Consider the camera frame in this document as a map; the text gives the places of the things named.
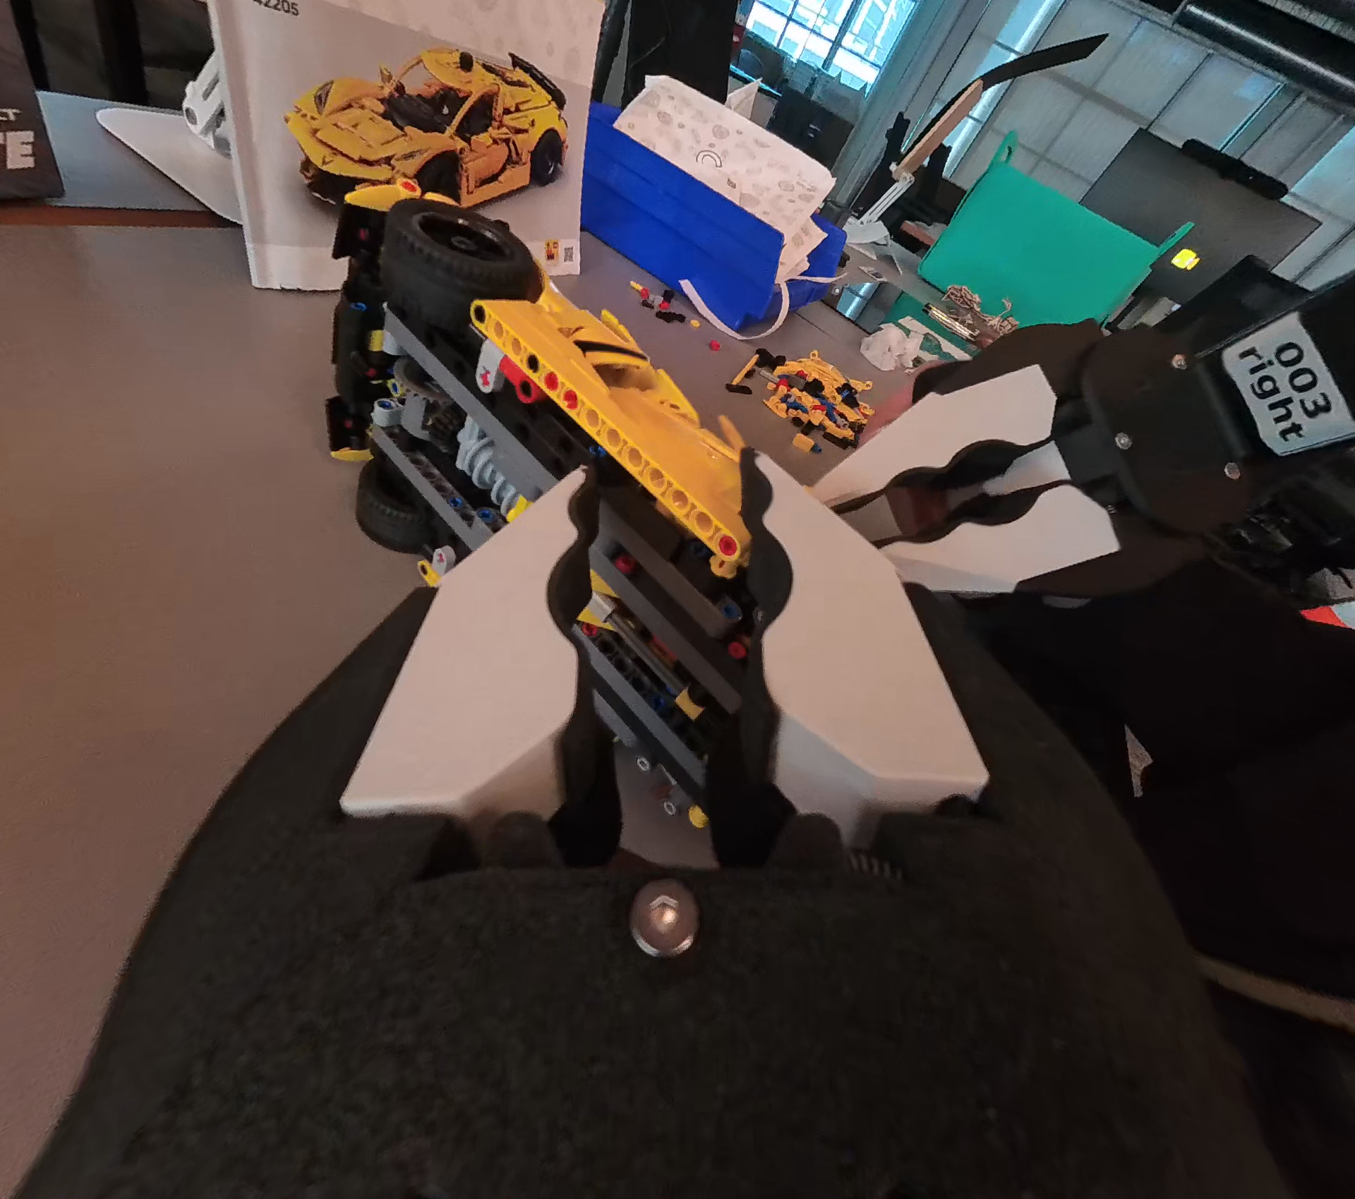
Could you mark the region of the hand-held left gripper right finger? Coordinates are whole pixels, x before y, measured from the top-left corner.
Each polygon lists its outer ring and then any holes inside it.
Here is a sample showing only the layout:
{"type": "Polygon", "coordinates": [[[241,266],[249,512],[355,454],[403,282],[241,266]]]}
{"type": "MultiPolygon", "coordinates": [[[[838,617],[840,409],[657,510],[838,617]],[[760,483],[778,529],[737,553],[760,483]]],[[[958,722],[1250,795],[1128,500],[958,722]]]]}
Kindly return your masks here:
{"type": "Polygon", "coordinates": [[[980,801],[990,770],[884,554],[767,454],[740,457],[754,633],[709,756],[720,866],[763,866],[795,818],[849,849],[884,819],[980,801]]]}

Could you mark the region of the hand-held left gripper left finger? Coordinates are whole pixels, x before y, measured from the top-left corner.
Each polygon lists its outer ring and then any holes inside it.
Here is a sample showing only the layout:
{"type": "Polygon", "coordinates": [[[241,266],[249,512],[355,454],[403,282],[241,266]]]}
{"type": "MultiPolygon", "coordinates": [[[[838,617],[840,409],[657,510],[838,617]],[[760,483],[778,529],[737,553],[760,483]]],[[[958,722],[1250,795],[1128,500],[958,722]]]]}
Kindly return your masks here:
{"type": "Polygon", "coordinates": [[[342,794],[348,816],[445,816],[483,842],[530,814],[568,864],[612,862],[615,736],[578,633],[596,478],[577,468],[442,579],[342,794]]]}

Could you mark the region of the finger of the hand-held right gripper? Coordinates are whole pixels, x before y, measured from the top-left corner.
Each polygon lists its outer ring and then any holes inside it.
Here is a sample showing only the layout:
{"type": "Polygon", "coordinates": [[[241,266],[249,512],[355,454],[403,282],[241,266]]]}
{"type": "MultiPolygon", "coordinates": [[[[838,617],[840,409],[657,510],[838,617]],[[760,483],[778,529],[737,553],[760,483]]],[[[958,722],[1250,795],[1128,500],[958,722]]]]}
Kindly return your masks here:
{"type": "Polygon", "coordinates": [[[983,465],[991,496],[1059,483],[1062,455],[1052,444],[1058,395],[1038,366],[1024,366],[952,393],[915,402],[814,485],[824,505],[839,506],[883,491],[910,471],[943,471],[967,451],[996,445],[1008,465],[983,465]]]}
{"type": "Polygon", "coordinates": [[[1111,513],[1073,483],[1037,492],[1018,517],[963,522],[932,541],[897,540],[881,554],[907,582],[945,593],[1011,593],[1021,582],[1117,554],[1111,513]]]}

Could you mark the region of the yellow toy brick car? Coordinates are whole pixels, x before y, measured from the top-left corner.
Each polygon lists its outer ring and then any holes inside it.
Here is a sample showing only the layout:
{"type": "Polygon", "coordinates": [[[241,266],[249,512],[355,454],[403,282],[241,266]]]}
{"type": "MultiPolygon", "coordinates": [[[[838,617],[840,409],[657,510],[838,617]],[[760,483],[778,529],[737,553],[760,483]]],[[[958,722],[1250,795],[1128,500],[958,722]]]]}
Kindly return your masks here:
{"type": "Polygon", "coordinates": [[[558,292],[507,223],[414,183],[341,203],[331,452],[363,461],[356,522],[437,586],[579,467],[599,485],[575,629],[601,709],[702,828],[705,767],[737,716],[756,603],[740,438],[609,311],[558,292]]]}

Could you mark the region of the crumpled white paper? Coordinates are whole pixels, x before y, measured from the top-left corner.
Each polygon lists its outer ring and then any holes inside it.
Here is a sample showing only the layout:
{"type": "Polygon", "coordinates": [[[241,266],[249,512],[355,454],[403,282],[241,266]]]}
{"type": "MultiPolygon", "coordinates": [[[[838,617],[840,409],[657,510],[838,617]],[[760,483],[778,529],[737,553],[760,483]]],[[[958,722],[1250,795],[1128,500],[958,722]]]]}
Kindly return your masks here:
{"type": "Polygon", "coordinates": [[[925,328],[884,324],[862,341],[859,354],[880,371],[907,371],[921,362],[927,335],[925,328]]]}

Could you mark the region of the wooden gear model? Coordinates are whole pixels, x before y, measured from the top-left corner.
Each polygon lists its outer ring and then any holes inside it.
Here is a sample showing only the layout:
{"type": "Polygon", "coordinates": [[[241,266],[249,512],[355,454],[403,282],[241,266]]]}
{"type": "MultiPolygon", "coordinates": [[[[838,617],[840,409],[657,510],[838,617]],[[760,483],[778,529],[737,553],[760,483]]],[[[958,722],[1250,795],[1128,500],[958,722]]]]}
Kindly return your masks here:
{"type": "Polygon", "coordinates": [[[987,347],[1020,327],[1020,320],[1011,314],[1011,302],[1003,303],[997,314],[987,313],[975,290],[963,285],[952,285],[941,300],[941,314],[970,342],[987,347]]]}

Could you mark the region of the pile of small bricks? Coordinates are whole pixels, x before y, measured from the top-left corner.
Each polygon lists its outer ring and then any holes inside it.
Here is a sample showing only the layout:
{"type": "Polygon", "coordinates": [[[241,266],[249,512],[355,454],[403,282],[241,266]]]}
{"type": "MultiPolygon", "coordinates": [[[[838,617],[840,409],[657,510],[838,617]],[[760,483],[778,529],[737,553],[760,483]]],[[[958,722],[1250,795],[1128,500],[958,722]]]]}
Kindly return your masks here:
{"type": "Polygon", "coordinates": [[[768,389],[764,406],[795,424],[795,441],[805,451],[818,450],[816,436],[842,450],[855,450],[876,412],[867,402],[873,380],[846,375],[818,351],[788,358],[759,348],[725,389],[730,395],[754,395],[760,382],[768,389]]]}

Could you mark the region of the white paper strip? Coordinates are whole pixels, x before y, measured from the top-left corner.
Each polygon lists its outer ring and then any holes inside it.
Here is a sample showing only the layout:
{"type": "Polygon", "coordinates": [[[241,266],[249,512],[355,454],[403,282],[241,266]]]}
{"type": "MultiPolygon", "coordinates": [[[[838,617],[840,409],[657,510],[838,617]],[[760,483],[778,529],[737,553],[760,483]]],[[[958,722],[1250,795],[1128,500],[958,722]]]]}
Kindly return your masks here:
{"type": "Polygon", "coordinates": [[[729,262],[704,259],[691,272],[701,276],[715,304],[704,299],[695,282],[685,276],[674,293],[696,310],[705,331],[719,342],[752,342],[777,333],[791,313],[828,293],[845,276],[804,273],[788,282],[776,282],[776,268],[754,265],[750,272],[729,262]]]}

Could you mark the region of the dark computer monitor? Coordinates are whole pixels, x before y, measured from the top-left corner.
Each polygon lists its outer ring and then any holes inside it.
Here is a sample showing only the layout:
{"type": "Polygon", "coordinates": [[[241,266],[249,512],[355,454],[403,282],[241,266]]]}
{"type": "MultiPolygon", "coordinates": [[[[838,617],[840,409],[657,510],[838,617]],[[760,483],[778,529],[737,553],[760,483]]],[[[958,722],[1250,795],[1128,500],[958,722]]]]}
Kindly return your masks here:
{"type": "Polygon", "coordinates": [[[1110,160],[1082,204],[1159,248],[1151,285],[1175,300],[1202,290],[1238,261],[1275,269],[1320,223],[1286,201],[1288,189],[1200,141],[1175,145],[1141,128],[1110,160]]]}

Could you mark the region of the person's black jacket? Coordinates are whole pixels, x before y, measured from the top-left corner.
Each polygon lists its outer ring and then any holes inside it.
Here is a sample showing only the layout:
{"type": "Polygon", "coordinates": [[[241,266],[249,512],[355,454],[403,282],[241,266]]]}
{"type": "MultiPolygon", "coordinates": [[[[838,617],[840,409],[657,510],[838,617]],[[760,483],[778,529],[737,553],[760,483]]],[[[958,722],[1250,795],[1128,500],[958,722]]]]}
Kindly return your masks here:
{"type": "Polygon", "coordinates": [[[1120,805],[1196,950],[1351,997],[1353,632],[1212,561],[969,612],[1120,805]]]}

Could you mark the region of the blue plastic bin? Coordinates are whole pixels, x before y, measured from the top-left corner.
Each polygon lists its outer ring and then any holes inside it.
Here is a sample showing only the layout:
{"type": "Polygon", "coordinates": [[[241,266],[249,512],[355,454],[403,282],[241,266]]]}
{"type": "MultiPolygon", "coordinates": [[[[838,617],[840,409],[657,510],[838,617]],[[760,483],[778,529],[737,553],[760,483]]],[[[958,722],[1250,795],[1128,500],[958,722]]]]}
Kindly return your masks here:
{"type": "MultiPolygon", "coordinates": [[[[783,252],[777,230],[711,191],[696,179],[620,134],[617,107],[589,107],[585,148],[582,227],[620,255],[675,289],[689,276],[705,300],[712,293],[692,268],[704,261],[729,262],[750,272],[776,268],[783,252]]],[[[840,272],[846,235],[815,217],[822,244],[809,272],[840,272]]]]}

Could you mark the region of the black fabric panel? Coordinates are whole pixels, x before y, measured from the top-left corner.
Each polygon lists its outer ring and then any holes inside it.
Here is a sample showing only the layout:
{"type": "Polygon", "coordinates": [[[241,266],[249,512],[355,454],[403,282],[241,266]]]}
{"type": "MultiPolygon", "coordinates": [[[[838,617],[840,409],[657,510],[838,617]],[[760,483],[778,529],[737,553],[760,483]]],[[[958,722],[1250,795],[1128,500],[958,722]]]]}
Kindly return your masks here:
{"type": "Polygon", "coordinates": [[[622,105],[667,76],[725,103],[740,0],[632,0],[622,105]]]}

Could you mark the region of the white metal stand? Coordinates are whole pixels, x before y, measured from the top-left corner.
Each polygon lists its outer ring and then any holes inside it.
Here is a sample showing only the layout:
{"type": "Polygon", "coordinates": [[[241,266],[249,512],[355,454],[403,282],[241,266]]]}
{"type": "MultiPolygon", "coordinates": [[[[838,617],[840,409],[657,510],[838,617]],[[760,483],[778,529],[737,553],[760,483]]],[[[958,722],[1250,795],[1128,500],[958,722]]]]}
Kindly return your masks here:
{"type": "Polygon", "coordinates": [[[212,52],[184,91],[178,114],[149,107],[111,105],[95,118],[115,139],[145,158],[221,218],[243,224],[234,173],[234,128],[226,69],[212,52]]]}

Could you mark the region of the white car instruction booklet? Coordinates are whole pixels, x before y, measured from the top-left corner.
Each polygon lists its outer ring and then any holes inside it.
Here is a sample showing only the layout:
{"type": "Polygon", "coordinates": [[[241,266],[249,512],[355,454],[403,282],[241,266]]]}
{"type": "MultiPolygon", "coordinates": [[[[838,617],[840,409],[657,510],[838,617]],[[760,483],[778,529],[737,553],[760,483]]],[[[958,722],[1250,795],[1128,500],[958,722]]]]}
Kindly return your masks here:
{"type": "Polygon", "coordinates": [[[414,183],[582,263],[602,0],[208,0],[250,278],[335,290],[338,211],[414,183]]]}

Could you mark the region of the dark car set box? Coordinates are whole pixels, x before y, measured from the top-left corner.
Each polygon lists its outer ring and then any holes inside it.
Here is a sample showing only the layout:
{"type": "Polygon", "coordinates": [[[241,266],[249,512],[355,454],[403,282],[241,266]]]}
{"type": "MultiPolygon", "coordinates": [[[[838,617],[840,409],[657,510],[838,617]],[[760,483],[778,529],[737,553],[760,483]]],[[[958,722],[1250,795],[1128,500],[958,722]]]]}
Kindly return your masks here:
{"type": "Polygon", "coordinates": [[[57,199],[66,187],[11,0],[2,0],[2,200],[57,199]]]}

